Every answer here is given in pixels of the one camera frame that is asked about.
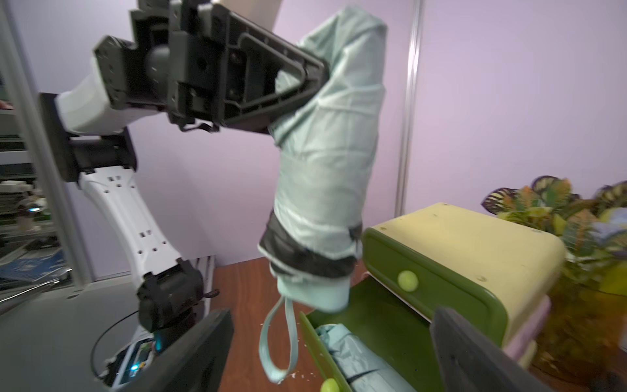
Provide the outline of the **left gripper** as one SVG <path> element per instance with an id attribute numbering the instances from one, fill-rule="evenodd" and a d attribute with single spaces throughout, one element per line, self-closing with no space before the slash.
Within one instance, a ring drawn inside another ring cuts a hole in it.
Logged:
<path id="1" fill-rule="evenodd" d="M 94 49 L 104 88 L 97 122 L 116 131 L 164 113 L 182 132 L 266 133 L 329 79 L 324 60 L 274 33 L 280 2 L 140 1 L 134 39 Z"/>

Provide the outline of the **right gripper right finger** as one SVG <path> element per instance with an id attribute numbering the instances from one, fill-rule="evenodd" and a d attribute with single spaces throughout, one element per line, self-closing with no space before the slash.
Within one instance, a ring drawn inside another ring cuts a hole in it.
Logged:
<path id="1" fill-rule="evenodd" d="M 438 309 L 429 330 L 447 391 L 550 390 L 453 309 Z"/>

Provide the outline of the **mint green umbrella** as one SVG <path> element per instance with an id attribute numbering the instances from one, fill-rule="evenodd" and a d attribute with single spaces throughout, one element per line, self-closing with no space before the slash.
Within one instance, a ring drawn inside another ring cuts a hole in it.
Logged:
<path id="1" fill-rule="evenodd" d="M 345 325 L 322 325 L 316 333 L 353 391 L 415 391 Z"/>
<path id="2" fill-rule="evenodd" d="M 277 281 L 274 309 L 285 313 L 290 347 L 288 366 L 278 367 L 270 354 L 269 312 L 259 358 L 273 383 L 298 362 L 295 304 L 337 313 L 349 303 L 385 98 L 386 36 L 384 21 L 352 5 L 304 37 L 299 48 L 328 63 L 329 79 L 270 129 L 280 151 L 279 180 L 258 248 Z"/>

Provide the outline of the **dark green top drawer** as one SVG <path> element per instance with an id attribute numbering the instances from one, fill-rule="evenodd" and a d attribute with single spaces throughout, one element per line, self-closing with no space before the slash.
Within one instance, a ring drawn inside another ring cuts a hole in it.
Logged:
<path id="1" fill-rule="evenodd" d="M 429 259 L 374 228 L 362 236 L 368 272 L 424 319 L 452 308 L 498 346 L 506 337 L 506 308 L 485 287 Z"/>

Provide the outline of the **yellow-green drawer cabinet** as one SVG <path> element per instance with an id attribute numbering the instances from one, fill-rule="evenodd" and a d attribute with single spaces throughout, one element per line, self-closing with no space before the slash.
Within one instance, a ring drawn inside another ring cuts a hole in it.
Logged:
<path id="1" fill-rule="evenodd" d="M 530 365 L 566 259 L 558 237 L 443 203 L 371 228 L 492 292 L 509 319 L 500 347 Z"/>

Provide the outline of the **dark green drawer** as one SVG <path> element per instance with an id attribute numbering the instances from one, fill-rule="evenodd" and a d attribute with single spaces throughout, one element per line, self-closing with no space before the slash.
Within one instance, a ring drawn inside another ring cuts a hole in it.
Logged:
<path id="1" fill-rule="evenodd" d="M 414 390 L 445 390 L 429 323 L 372 276 L 351 287 L 349 306 L 341 313 L 300 313 L 302 339 L 323 380 L 332 378 L 341 391 L 351 391 L 353 388 L 316 332 L 316 328 L 329 324 L 348 328 Z"/>
<path id="2" fill-rule="evenodd" d="M 374 228 L 362 236 L 368 272 L 424 319 L 452 308 L 498 346 L 506 337 L 506 308 L 485 287 L 429 259 Z"/>

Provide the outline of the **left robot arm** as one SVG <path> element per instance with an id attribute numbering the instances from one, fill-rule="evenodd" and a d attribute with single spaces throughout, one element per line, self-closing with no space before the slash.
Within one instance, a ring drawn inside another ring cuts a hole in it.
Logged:
<path id="1" fill-rule="evenodd" d="M 137 189 L 131 123 L 166 114 L 182 132 L 266 133 L 310 101 L 328 64 L 274 34 L 270 2 L 140 1 L 134 38 L 107 36 L 71 91 L 39 96 L 61 178 L 113 227 L 137 286 L 140 325 L 165 351 L 197 321 L 201 273 L 160 230 Z"/>

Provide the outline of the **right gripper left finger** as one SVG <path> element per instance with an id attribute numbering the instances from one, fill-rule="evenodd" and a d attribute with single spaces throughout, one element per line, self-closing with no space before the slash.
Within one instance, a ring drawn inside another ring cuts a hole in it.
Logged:
<path id="1" fill-rule="evenodd" d="M 122 390 L 216 392 L 220 388 L 233 331 L 229 310 L 212 311 Z"/>

